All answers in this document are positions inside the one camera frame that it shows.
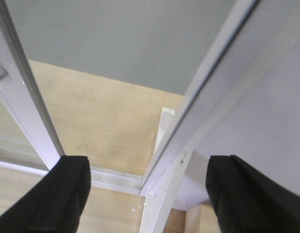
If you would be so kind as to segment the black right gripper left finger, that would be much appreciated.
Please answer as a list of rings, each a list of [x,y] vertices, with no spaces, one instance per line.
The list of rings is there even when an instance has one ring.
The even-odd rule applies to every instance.
[[[0,216],[0,233],[75,233],[91,188],[86,156],[61,156],[29,192]]]

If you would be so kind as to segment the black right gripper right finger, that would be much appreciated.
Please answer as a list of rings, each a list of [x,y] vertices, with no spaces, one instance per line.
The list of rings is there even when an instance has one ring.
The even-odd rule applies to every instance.
[[[223,233],[300,233],[300,196],[236,155],[213,155],[206,190]]]

